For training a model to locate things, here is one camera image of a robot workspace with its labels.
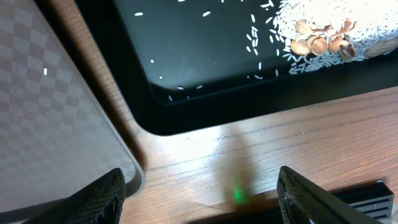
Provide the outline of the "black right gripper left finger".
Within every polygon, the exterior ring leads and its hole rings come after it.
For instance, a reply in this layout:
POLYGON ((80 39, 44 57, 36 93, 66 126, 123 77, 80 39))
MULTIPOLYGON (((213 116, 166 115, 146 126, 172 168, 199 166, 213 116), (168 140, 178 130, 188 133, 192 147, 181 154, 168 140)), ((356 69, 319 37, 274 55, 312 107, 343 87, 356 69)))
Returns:
POLYGON ((125 178, 115 168, 24 224, 118 224, 125 198, 125 178))

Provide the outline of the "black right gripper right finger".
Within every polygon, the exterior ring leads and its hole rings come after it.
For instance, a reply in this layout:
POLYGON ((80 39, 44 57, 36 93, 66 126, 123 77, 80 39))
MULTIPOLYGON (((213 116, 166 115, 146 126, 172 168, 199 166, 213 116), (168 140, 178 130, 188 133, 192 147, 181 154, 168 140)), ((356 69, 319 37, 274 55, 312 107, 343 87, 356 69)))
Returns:
POLYGON ((379 223, 287 166, 280 168, 277 194, 284 223, 379 223))

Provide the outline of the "rice food scraps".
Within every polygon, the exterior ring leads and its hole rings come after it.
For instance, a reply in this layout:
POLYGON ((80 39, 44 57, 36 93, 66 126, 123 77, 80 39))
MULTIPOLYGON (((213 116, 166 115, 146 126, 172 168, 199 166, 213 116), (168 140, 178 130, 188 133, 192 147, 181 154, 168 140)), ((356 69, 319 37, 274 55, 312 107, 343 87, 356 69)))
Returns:
POLYGON ((117 1, 154 94, 216 94, 355 61, 397 37, 396 1, 117 1))

